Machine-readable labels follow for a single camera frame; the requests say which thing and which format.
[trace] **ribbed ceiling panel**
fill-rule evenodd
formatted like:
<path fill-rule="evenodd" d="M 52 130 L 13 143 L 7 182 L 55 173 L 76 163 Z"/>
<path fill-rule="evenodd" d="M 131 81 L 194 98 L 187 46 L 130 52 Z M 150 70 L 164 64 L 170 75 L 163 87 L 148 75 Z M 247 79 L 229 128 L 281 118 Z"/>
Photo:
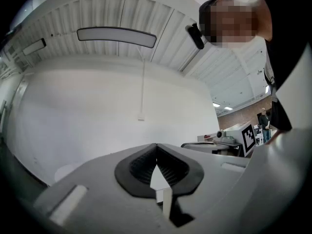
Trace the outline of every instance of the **ribbed ceiling panel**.
<path fill-rule="evenodd" d="M 180 70 L 197 48 L 185 27 L 195 21 L 183 13 L 152 0 L 77 0 L 58 7 L 23 28 L 14 37 L 21 49 L 40 38 L 47 46 L 27 58 L 35 65 L 41 60 L 76 54 L 143 57 Z M 135 29 L 157 36 L 153 49 L 116 41 L 79 41 L 77 30 L 112 26 Z"/>
<path fill-rule="evenodd" d="M 211 66 L 210 72 L 206 72 L 200 79 L 203 80 L 208 87 L 213 88 L 240 69 L 241 64 L 239 60 L 236 58 L 235 54 L 228 51 Z"/>

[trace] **fluorescent light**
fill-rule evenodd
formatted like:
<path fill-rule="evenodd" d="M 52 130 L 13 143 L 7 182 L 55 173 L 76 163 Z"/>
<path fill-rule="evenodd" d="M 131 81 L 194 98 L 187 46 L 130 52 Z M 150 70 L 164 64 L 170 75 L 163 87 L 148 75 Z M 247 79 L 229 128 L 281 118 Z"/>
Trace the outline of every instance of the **fluorescent light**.
<path fill-rule="evenodd" d="M 44 39 L 41 38 L 40 40 L 34 42 L 33 44 L 29 45 L 28 47 L 23 49 L 24 55 L 29 55 L 32 52 L 35 52 L 39 49 L 43 49 L 47 44 L 45 43 Z"/>
<path fill-rule="evenodd" d="M 153 48 L 157 37 L 143 31 L 117 27 L 91 27 L 77 30 L 79 41 L 109 40 L 122 41 Z"/>

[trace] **white wall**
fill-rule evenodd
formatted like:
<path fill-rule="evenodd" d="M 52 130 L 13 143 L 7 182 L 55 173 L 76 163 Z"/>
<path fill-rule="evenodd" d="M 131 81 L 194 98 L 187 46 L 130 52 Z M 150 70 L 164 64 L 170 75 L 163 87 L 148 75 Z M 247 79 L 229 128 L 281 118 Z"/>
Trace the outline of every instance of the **white wall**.
<path fill-rule="evenodd" d="M 27 0 L 14 16 L 10 23 L 10 30 L 13 30 L 33 11 L 33 0 Z"/>
<path fill-rule="evenodd" d="M 219 130 L 207 87 L 146 64 L 145 121 L 138 121 L 142 62 L 77 56 L 40 62 L 16 114 L 7 145 L 38 178 L 55 182 L 68 164 L 153 142 L 180 146 Z"/>
<path fill-rule="evenodd" d="M 21 78 L 22 75 L 16 74 L 6 80 L 0 80 L 0 104 L 2 104 L 3 100 L 6 100 L 7 105 L 11 104 L 13 95 Z"/>

